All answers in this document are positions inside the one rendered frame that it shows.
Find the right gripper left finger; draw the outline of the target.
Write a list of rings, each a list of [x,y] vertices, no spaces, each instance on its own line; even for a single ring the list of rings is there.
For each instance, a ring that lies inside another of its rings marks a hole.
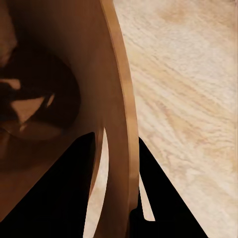
[[[83,238],[96,151],[78,137],[0,222],[0,238]]]

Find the trash can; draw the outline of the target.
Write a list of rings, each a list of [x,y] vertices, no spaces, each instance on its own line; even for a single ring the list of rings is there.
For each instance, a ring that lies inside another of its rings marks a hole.
[[[0,0],[0,222],[78,137],[94,132],[90,198],[104,128],[109,170],[93,238],[130,238],[139,133],[113,0]]]

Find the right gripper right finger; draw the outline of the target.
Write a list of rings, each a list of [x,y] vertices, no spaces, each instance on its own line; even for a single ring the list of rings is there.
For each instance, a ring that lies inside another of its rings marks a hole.
[[[155,221],[144,219],[139,190],[137,209],[130,214],[130,238],[208,238],[141,138],[139,171]]]

